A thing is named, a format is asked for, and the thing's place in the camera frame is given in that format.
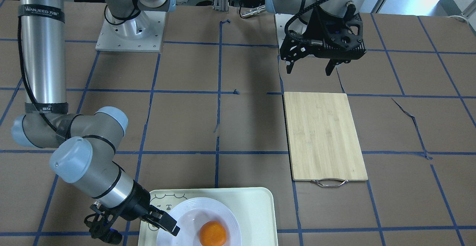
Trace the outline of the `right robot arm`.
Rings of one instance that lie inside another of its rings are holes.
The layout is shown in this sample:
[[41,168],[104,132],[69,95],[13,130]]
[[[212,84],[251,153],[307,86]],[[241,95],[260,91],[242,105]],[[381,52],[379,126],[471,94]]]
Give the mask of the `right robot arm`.
[[65,11],[64,0],[20,0],[17,46],[26,101],[12,137],[21,146],[55,149],[51,169],[95,200],[84,219],[93,239],[119,244],[122,235],[112,227],[119,217],[177,236],[177,221],[151,205],[149,192],[113,160],[129,124],[126,114],[111,106],[93,115],[68,112]]

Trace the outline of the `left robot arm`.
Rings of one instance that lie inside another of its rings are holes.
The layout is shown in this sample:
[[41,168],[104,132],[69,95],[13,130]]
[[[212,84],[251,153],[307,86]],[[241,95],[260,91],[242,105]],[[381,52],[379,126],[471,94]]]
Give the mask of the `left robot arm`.
[[359,14],[364,0],[265,0],[266,10],[290,14],[283,25],[279,56],[291,73],[296,61],[309,55],[328,59],[326,75],[336,66],[362,58],[363,22]]

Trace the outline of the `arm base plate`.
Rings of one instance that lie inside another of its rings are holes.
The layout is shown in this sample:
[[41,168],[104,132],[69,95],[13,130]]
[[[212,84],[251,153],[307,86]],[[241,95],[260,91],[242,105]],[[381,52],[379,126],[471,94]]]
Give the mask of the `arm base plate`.
[[142,11],[138,17],[119,24],[106,10],[97,51],[110,52],[160,52],[165,27],[166,12]]
[[[282,14],[282,13],[275,14],[276,34],[277,34],[277,42],[278,42],[279,48],[281,48],[284,38],[286,37],[284,32],[284,26],[292,17],[293,15],[291,14]],[[307,29],[307,26],[303,24],[299,19],[296,19],[289,26],[289,30],[293,30],[300,35],[303,34],[306,29]]]

